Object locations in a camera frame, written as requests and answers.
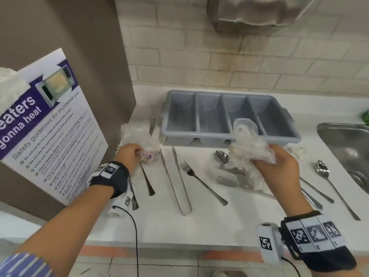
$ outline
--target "blue striped shirt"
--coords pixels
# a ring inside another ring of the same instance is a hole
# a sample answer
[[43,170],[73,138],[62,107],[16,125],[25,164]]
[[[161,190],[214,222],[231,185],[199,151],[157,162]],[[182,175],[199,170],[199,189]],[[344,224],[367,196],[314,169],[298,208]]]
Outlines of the blue striped shirt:
[[55,277],[43,259],[33,254],[18,253],[0,263],[0,277]]

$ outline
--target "white countertop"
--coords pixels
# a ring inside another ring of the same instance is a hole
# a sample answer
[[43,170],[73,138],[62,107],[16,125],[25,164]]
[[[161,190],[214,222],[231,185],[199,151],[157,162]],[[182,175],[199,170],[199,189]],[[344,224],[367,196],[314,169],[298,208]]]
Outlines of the white countertop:
[[[131,120],[147,123],[158,107],[148,106],[148,102],[158,105],[168,88],[136,87],[138,104]],[[293,94],[272,94],[288,109],[295,120],[295,126],[302,136],[297,147],[305,147],[307,156],[300,163],[300,175],[316,188],[335,200],[330,204],[305,183],[302,187],[324,207],[344,234],[348,247],[357,253],[369,252],[369,195],[351,179],[339,161],[317,134],[316,127],[323,122],[362,123],[357,117],[369,99],[305,96]],[[159,127],[153,136],[158,136]],[[162,147],[169,173],[173,172],[171,147]],[[134,177],[136,198],[140,208],[132,211],[138,227],[140,247],[167,247],[203,250],[258,250],[256,225],[263,222],[279,224],[284,212],[276,200],[221,186],[215,182],[219,175],[231,178],[233,175],[219,170],[219,162],[214,157],[215,148],[201,146],[176,146],[179,160],[185,159],[196,175],[206,182],[229,204],[223,206],[195,178],[183,174],[193,211],[183,217],[167,180],[161,161],[145,167],[146,174],[156,192],[149,196],[144,177],[139,171]],[[362,219],[355,221],[336,195],[329,183],[319,177],[314,169],[315,162],[323,160],[330,170],[330,180],[344,196],[350,207]],[[134,226],[129,217],[114,218],[108,214],[109,206],[96,222],[86,244],[99,246],[132,246],[135,240]],[[24,241],[39,225],[6,212],[0,212],[0,239],[15,242]]]

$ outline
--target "poster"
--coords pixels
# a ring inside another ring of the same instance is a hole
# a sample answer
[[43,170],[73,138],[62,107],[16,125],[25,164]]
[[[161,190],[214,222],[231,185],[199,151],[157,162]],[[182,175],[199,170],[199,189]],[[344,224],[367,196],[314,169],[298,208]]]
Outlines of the poster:
[[18,74],[31,87],[0,116],[0,160],[68,205],[108,144],[61,49]]

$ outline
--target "sink basin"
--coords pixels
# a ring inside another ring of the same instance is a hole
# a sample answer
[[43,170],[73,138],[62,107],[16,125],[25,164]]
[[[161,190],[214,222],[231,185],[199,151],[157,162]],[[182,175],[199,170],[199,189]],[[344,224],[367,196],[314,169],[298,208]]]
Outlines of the sink basin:
[[369,194],[369,126],[321,123],[317,132],[353,180]]

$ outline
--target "gray plastic cutlery tray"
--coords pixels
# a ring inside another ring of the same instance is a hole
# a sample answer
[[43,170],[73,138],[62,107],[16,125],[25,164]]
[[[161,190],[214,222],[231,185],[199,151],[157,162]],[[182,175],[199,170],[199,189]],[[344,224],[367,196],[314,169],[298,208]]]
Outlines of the gray plastic cutlery tray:
[[188,145],[195,138],[208,147],[234,140],[233,122],[249,118],[270,144],[299,143],[288,111],[270,95],[171,90],[162,104],[161,132],[166,144]]

